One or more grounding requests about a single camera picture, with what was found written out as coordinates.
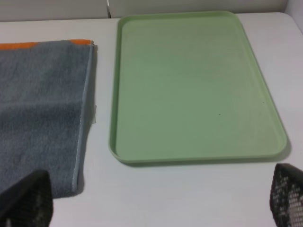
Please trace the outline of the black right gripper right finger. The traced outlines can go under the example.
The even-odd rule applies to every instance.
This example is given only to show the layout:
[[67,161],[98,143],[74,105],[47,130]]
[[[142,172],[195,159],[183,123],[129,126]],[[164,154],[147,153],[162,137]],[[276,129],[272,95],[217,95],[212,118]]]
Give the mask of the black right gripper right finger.
[[287,163],[276,164],[269,205],[277,227],[303,225],[302,170]]

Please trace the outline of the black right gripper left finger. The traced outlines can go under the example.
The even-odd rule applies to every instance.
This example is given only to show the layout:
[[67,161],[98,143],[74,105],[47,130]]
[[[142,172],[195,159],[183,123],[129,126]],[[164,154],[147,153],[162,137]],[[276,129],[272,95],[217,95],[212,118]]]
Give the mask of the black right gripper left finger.
[[48,227],[53,216],[49,173],[36,170],[0,194],[2,227]]

